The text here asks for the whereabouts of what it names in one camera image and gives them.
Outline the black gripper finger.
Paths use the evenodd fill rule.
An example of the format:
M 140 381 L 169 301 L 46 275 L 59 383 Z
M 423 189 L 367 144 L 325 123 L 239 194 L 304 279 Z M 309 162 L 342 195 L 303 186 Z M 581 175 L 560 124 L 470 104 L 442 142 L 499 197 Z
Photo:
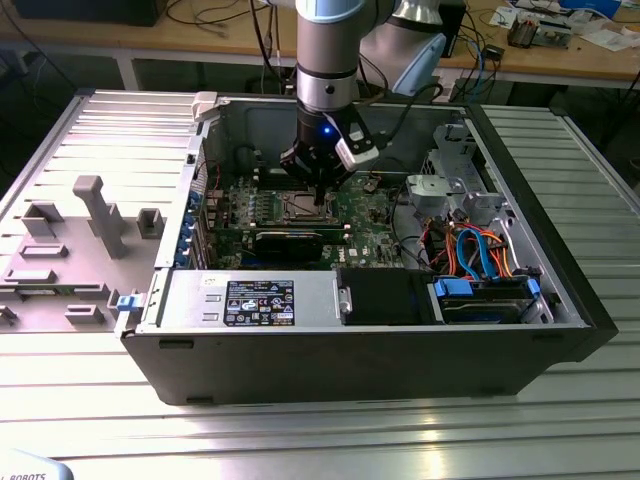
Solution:
M 329 191 L 338 191 L 340 187 L 353 175 L 343 166 L 324 169 L 320 178 L 320 202 L 324 203 Z
M 321 171 L 306 147 L 291 147 L 280 154 L 280 167 L 304 183 L 313 193 L 314 202 L 322 202 Z

